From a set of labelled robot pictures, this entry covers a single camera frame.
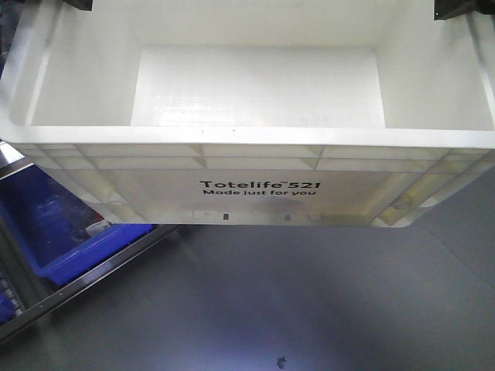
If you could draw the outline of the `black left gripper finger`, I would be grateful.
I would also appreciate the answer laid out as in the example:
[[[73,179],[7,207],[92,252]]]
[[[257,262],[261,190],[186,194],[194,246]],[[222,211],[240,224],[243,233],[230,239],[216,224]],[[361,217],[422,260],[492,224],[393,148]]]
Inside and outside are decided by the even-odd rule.
[[[93,8],[93,0],[63,0],[67,4],[82,11],[91,11]]]

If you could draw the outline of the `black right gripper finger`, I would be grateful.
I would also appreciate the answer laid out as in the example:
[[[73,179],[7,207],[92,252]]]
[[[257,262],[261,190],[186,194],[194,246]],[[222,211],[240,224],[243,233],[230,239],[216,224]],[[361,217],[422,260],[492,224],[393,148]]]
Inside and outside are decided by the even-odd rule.
[[[435,0],[434,20],[447,20],[471,12],[494,15],[494,0]]]

